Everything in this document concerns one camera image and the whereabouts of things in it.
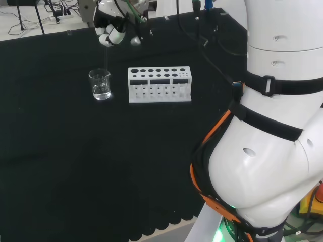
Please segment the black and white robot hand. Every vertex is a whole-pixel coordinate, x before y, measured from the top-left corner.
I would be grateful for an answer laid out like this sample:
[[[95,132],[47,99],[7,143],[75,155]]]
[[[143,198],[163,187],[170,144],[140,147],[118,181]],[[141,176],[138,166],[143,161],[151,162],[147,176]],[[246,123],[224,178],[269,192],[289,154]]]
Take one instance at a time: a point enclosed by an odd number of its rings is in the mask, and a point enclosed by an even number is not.
[[[99,42],[105,47],[119,45],[129,27],[135,33],[132,46],[146,42],[153,36],[148,7],[149,1],[97,1],[93,23]]]

